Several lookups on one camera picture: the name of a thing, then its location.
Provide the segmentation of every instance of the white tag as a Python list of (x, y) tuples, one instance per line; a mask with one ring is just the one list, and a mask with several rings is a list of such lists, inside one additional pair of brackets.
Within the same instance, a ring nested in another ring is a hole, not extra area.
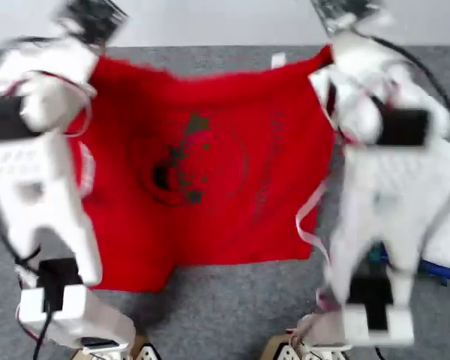
[(271, 56), (271, 68), (281, 68), (287, 63), (287, 54), (285, 52), (276, 52)]

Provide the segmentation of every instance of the gray carpet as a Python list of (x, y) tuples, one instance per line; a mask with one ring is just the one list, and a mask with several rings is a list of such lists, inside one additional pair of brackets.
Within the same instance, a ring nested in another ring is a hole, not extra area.
[[(315, 53), (311, 47), (190, 47), (112, 49), (133, 62), (148, 62), (178, 74), (210, 74), (265, 69), (270, 56), (286, 51), (290, 62)], [(450, 92), (450, 48), (414, 48), (438, 74)], [(320, 216), (318, 234), (326, 237), (337, 213), (341, 159), (331, 165), (329, 193)], [(63, 248), (50, 234), (42, 235), (45, 251)], [(267, 262), (256, 265), (181, 268), (166, 289), (156, 295), (98, 292), (148, 333), (163, 360), (257, 360), (272, 335), (293, 326), (314, 307), (314, 291), (321, 281), (319, 253), (305, 262)], [(0, 245), (0, 359), (31, 359), (34, 344), (14, 321), (19, 301), (10, 257)], [(450, 359), (450, 284), (419, 278), (413, 294), (416, 344), (408, 349), (384, 349), (388, 360)], [(48, 343), (42, 360), (67, 359), (71, 353)], [(369, 349), (353, 349), (355, 360), (375, 359)]]

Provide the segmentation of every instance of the white cable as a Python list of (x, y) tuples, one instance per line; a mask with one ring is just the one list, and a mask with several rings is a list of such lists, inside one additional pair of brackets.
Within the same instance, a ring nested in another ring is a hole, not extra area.
[(69, 89), (73, 89), (82, 98), (83, 103), (85, 104), (85, 120), (83, 121), (82, 128), (76, 133), (66, 134), (67, 137), (81, 137), (89, 129), (89, 126), (92, 123), (92, 101), (90, 100), (87, 91), (80, 85), (69, 83), (64, 79), (61, 80), (63, 81), (65, 86), (67, 86)]
[[(39, 73), (44, 74), (43, 71), (40, 70), (29, 70), (24, 74), (23, 79), (26, 79), (26, 74), (28, 73)], [(49, 74), (49, 76), (55, 76), (57, 79), (61, 80), (65, 86), (67, 86), (69, 89), (72, 89), (74, 92), (76, 92), (81, 98), (82, 102), (85, 104), (85, 120), (83, 122), (82, 128), (77, 131), (76, 133), (66, 133), (66, 137), (81, 137), (88, 129), (92, 122), (92, 101), (89, 97), (89, 92), (83, 88), (81, 85), (72, 82), (69, 79), (64, 78), (63, 76), (56, 75), (54, 73)]]
[(310, 244), (318, 248), (323, 256), (325, 257), (325, 260), (327, 262), (327, 265), (330, 265), (330, 258), (329, 258), (329, 252), (326, 250), (325, 245), (323, 244), (322, 240), (310, 233), (306, 232), (302, 229), (300, 226), (300, 223), (303, 219), (314, 209), (314, 207), (318, 204), (320, 201), (322, 195), (326, 191), (326, 186), (322, 183), (319, 185), (319, 187), (311, 194), (311, 196), (308, 198), (307, 202), (301, 206), (301, 208), (297, 211), (297, 215), (295, 216), (295, 225), (297, 227), (298, 235), (300, 238)]

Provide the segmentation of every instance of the black connector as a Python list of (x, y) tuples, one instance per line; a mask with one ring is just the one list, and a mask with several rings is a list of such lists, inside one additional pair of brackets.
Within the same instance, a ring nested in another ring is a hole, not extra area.
[(431, 126), (429, 111), (386, 106), (374, 95), (370, 99), (382, 117), (382, 131), (376, 142), (369, 146), (425, 146)]
[(78, 275), (77, 261), (71, 258), (40, 261), (37, 287), (43, 288), (45, 299), (43, 312), (60, 311), (63, 308), (63, 295), (67, 285), (83, 284)]
[(0, 96), (0, 141), (29, 139), (41, 134), (31, 131), (23, 121), (22, 101), (21, 96)]

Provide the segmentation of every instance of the circuit board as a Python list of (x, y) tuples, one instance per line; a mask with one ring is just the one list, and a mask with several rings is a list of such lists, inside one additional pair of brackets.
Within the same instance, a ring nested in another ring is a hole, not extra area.
[(377, 15), (382, 0), (311, 0), (329, 37)]

